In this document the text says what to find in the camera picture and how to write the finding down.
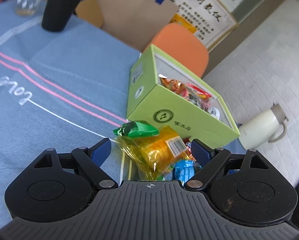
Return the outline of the red-sealed cracker packet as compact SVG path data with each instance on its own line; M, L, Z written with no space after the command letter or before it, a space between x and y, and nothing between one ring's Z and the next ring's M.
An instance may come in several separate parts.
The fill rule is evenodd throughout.
M190 102L200 107L202 110L209 113L214 118L220 120L220 111L216 107L211 106L210 99L212 95L206 92L205 90L194 86L190 83L186 84L186 88L188 89L188 98Z

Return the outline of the cream thermos jug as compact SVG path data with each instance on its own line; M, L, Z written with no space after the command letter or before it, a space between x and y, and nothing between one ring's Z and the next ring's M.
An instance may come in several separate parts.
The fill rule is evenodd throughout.
M283 108L274 103L270 109L239 127L239 142L245 150L257 148L265 142L275 143L286 135L287 121Z

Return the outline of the Chinese text poster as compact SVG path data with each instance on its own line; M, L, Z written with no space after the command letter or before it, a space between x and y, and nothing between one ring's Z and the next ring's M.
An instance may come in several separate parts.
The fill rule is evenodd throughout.
M209 51L239 26L219 0L173 0L178 12L171 19L189 30Z

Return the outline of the black tumbler cup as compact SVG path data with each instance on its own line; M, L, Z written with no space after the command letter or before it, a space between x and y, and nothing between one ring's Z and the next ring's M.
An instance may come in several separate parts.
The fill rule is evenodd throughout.
M41 26L46 31L63 31L81 0L47 0Z

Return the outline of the blue plaid tablecloth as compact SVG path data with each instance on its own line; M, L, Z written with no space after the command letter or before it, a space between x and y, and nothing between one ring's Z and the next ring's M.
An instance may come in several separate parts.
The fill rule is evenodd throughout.
M108 138L102 169L117 182L137 174L113 131L126 122L140 52L76 16L46 31L44 5L27 17L15 5L0 3L0 228L12 220L8 185L47 148L66 153Z

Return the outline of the red peanut snack bag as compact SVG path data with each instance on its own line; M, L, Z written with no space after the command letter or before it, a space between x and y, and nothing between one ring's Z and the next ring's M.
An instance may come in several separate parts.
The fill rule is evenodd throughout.
M166 76L159 74L159 79L161 85L170 90L171 92L185 98L186 100L189 99L189 91L187 86L180 82L179 80L169 79Z

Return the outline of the green snack packet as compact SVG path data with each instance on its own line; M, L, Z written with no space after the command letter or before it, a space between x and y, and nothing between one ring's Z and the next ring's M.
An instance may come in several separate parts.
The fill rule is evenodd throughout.
M129 138L144 138L159 135L159 130L146 121L130 121L114 129L116 136Z

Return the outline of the green cardboard box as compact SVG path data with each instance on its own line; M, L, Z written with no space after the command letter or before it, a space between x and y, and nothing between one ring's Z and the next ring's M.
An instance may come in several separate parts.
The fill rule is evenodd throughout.
M160 77L194 85L209 93L215 118L199 106L164 87ZM211 86L155 45L150 45L130 70L126 117L156 128L169 126L182 138L199 139L210 148L227 145L240 136L223 98Z

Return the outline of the blue wafer snack packet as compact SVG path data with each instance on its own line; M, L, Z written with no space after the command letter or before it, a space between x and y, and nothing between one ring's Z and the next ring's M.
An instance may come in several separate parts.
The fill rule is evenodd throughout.
M181 160L177 162L173 169L173 179L179 180L182 185L190 180L198 171L201 166L198 162L192 160Z

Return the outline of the orange bread clear packet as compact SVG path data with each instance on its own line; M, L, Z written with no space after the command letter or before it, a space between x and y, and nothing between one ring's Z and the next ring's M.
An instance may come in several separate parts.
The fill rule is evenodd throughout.
M139 169L141 180L160 180L172 172L175 164L193 157L178 133L164 126L159 134L151 137L116 137L121 150L128 155Z

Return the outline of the orange chair back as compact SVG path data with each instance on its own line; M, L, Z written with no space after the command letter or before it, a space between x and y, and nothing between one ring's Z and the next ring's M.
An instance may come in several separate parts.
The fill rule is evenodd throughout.
M150 44L166 52L198 77L203 76L209 63L207 48L178 23L164 26Z

